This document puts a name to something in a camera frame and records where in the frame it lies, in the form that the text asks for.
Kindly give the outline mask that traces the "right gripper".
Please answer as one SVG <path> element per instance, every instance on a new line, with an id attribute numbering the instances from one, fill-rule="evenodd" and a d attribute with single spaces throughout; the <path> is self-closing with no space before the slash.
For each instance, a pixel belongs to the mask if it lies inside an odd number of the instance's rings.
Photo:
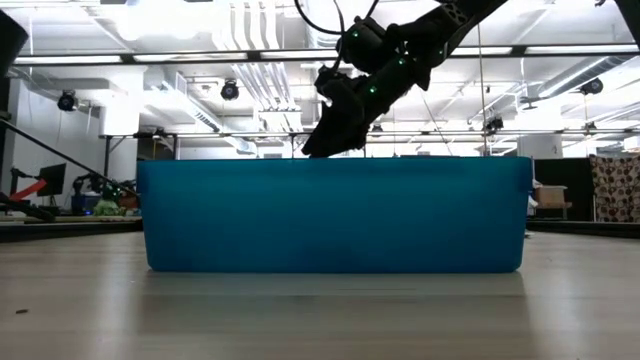
<path id="1" fill-rule="evenodd" d="M 369 75 L 349 77 L 342 72 L 323 71 L 316 88 L 327 101 L 321 105 L 320 120 L 302 153 L 310 158 L 328 158 L 361 149 L 370 126 L 367 120 L 388 112 L 414 85 L 428 88 L 430 71 L 408 54 L 392 57 Z"/>

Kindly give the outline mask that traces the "green object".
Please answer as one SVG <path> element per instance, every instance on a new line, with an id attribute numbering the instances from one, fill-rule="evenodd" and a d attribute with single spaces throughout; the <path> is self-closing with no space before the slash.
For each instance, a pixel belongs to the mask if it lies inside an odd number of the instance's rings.
<path id="1" fill-rule="evenodd" d="M 99 200 L 93 209 L 93 214 L 99 217 L 125 216 L 126 212 L 126 208 L 115 201 L 104 199 Z"/>

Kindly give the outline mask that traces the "blue box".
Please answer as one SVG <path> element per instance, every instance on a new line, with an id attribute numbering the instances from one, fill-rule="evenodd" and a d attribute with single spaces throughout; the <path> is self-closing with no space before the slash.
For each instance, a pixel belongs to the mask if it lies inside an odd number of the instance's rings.
<path id="1" fill-rule="evenodd" d="M 71 197 L 71 212 L 74 216 L 92 215 L 100 200 L 101 197 L 97 195 L 73 195 Z"/>

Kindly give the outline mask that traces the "cardboard box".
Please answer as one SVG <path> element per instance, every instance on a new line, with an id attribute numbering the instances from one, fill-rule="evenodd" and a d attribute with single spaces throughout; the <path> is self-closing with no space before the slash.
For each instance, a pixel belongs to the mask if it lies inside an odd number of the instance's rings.
<path id="1" fill-rule="evenodd" d="M 562 205 L 565 203 L 566 186 L 543 185 L 535 189 L 534 199 L 542 205 Z"/>

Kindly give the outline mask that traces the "brown patterned curtain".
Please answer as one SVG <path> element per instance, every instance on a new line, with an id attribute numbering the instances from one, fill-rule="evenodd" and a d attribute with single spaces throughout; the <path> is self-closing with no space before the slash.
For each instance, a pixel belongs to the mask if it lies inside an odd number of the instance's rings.
<path id="1" fill-rule="evenodd" d="M 640 223 L 640 155 L 589 157 L 599 222 Z"/>

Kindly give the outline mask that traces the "blue plastic bin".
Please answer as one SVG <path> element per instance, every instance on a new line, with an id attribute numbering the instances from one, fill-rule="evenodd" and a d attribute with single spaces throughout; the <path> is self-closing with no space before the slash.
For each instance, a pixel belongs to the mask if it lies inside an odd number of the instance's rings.
<path id="1" fill-rule="evenodd" d="M 510 273 L 526 157 L 145 161 L 147 261 L 211 273 Z"/>

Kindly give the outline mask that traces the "thin vertical pole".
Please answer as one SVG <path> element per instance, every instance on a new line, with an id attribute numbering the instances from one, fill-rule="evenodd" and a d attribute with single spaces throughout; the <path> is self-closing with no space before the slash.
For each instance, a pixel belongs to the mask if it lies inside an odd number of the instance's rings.
<path id="1" fill-rule="evenodd" d="M 487 128 L 486 128 L 486 98 L 485 98 L 485 87 L 484 87 L 484 61 L 483 61 L 483 44 L 482 44 L 482 33 L 481 33 L 481 24 L 477 25 L 477 40 L 478 40 L 478 50 L 479 50 L 479 74 L 480 74 L 480 91 L 481 91 L 481 115 L 482 115 L 482 156 L 486 157 L 488 155 L 488 141 L 487 141 Z"/>

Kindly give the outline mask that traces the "grey ventilation duct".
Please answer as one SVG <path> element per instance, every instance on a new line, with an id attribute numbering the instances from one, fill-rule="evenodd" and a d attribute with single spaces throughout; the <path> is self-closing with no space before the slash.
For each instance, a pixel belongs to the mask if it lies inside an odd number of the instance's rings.
<path id="1" fill-rule="evenodd" d="M 536 95 L 540 99 L 556 97 L 634 58 L 634 55 L 587 58 L 541 84 L 536 90 Z"/>

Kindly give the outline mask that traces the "black partition panel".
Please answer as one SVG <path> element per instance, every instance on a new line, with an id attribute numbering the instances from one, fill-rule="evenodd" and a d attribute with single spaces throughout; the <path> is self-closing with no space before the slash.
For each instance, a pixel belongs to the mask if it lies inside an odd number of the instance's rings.
<path id="1" fill-rule="evenodd" d="M 567 210 L 568 221 L 593 220 L 594 185 L 588 158 L 535 160 L 534 172 L 543 185 L 567 187 L 565 200 L 572 204 Z"/>

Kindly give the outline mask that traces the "black monitor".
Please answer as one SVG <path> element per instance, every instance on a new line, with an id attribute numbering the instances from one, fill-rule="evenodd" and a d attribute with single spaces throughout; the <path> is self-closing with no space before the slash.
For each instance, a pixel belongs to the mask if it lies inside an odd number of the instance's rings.
<path id="1" fill-rule="evenodd" d="M 39 171 L 39 178 L 46 182 L 45 186 L 37 191 L 38 197 L 61 195 L 63 193 L 66 174 L 66 163 L 43 167 Z"/>

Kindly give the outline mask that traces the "white pillar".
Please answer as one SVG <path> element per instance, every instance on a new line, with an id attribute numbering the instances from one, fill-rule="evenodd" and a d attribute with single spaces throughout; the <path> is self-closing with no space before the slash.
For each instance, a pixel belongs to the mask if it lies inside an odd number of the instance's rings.
<path id="1" fill-rule="evenodd" d="M 534 160 L 562 159 L 562 136 L 560 134 L 522 136 L 517 141 L 517 155 Z"/>

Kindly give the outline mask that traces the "ceiling light strip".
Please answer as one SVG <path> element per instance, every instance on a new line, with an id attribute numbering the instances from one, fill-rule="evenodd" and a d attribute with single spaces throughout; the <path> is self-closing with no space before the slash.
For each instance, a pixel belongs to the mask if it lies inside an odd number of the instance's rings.
<path id="1" fill-rule="evenodd" d="M 135 54 L 132 56 L 138 63 L 296 62 L 327 61 L 336 57 L 336 51 L 323 49 L 176 52 Z"/>
<path id="2" fill-rule="evenodd" d="M 611 54 L 633 53 L 640 49 L 635 44 L 596 44 L 596 45 L 544 45 L 529 46 L 525 53 L 534 55 L 558 55 L 558 54 Z"/>
<path id="3" fill-rule="evenodd" d="M 118 64 L 121 63 L 121 58 L 118 55 L 81 55 L 81 56 L 29 56 L 18 57 L 15 65 L 51 65 L 51 64 L 92 64 L 92 63 L 106 63 L 106 64 Z"/>

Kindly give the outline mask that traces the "wooden stool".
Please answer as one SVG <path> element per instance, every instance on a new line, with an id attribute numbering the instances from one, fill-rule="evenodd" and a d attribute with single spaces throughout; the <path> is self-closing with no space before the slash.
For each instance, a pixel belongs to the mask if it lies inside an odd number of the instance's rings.
<path id="1" fill-rule="evenodd" d="M 571 202 L 564 203 L 539 203 L 534 209 L 533 217 L 542 220 L 566 221 L 568 212 L 573 207 Z"/>

